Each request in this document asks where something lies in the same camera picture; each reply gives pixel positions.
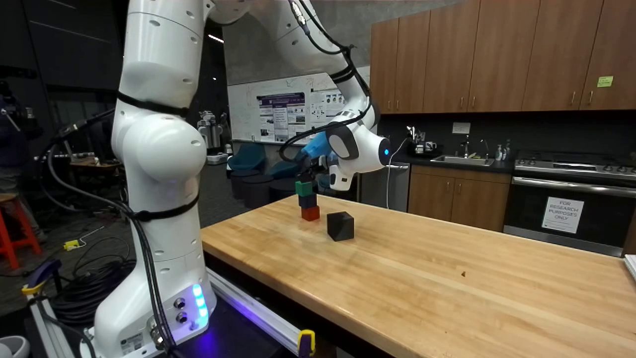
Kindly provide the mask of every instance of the blue led light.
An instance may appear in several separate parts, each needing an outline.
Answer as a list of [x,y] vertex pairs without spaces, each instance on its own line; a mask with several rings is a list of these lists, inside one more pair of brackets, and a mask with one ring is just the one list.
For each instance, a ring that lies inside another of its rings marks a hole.
[[192,294],[194,294],[196,298],[200,296],[200,286],[198,286],[198,284],[192,286]]

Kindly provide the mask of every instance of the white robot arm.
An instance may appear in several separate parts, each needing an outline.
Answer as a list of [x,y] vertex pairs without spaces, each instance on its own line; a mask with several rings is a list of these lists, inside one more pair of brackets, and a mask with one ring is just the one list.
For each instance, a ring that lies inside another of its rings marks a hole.
[[252,13],[280,53],[304,71],[326,71],[346,95],[326,127],[338,154],[334,188],[387,158],[375,111],[348,49],[302,0],[131,0],[115,105],[113,150],[125,164],[137,266],[99,304],[83,355],[157,355],[206,329],[216,298],[204,278],[198,170],[204,140],[183,117],[198,87],[202,27]]

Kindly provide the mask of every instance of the wooden table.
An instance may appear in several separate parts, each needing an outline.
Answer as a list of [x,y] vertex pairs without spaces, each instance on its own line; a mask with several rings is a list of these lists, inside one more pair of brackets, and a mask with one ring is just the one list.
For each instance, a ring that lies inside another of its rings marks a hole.
[[[204,250],[393,355],[636,355],[622,260],[445,220],[296,196],[202,228]],[[355,238],[334,242],[326,212]]]

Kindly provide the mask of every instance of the floor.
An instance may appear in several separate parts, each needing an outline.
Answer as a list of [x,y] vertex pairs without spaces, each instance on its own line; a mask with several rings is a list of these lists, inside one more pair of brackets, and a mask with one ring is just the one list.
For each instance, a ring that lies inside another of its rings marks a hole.
[[[206,164],[200,172],[200,224],[206,226],[244,210],[244,204],[232,196],[224,164]],[[24,274],[31,272],[47,256],[59,258],[61,274],[69,276],[77,262],[93,260],[99,266],[101,258],[133,254],[129,224],[115,212],[65,212],[53,204],[33,206],[33,212],[39,226],[47,232],[41,246],[43,254],[22,248],[18,252],[18,272],[10,272],[6,260],[0,260],[0,315],[26,306],[20,294]],[[71,238],[83,238],[85,244],[75,250],[63,250],[63,242]]]

